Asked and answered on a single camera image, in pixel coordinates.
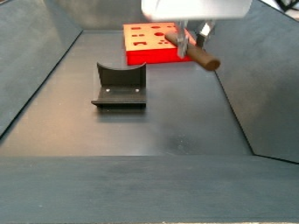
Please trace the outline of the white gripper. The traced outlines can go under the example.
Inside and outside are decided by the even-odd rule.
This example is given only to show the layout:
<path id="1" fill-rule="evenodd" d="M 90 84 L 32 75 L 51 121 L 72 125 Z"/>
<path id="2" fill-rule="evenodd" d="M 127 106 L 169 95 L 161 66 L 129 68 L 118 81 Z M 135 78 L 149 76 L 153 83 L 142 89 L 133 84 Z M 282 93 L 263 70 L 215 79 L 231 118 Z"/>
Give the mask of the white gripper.
<path id="1" fill-rule="evenodd" d="M 253 0 L 142 0 L 142 12 L 151 21 L 177 21 L 178 56 L 187 52 L 187 20 L 243 18 Z M 206 20 L 197 30 L 197 46 L 205 47 L 215 27 L 215 20 Z"/>

